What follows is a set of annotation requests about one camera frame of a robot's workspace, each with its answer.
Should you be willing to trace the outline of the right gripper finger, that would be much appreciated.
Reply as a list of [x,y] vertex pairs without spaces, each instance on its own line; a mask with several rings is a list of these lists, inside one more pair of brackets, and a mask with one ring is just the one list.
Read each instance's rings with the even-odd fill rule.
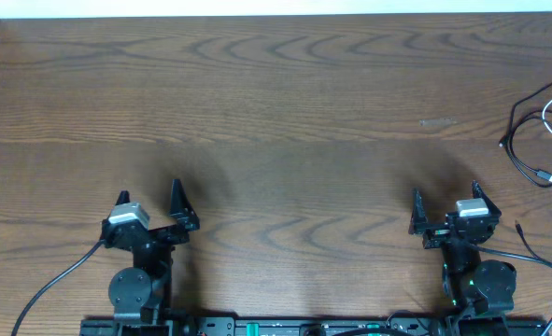
[[472,182],[472,194],[474,199],[481,199],[488,211],[489,214],[493,217],[500,217],[501,216],[501,210],[497,207],[497,205],[488,197],[488,195],[482,190],[482,187],[480,184],[474,180]]
[[413,207],[410,225],[412,229],[423,229],[428,225],[428,218],[423,206],[421,194],[417,189],[413,189]]

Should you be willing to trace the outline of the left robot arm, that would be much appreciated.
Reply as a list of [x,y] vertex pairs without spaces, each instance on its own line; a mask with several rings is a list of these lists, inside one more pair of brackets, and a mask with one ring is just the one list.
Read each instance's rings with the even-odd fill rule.
[[152,229],[150,216],[139,202],[122,191],[108,217],[101,238],[108,249],[130,252],[133,265],[110,281],[108,297],[114,307],[115,335],[187,335],[191,323],[172,311],[172,252],[190,241],[200,220],[182,183],[172,182],[168,216],[174,223]]

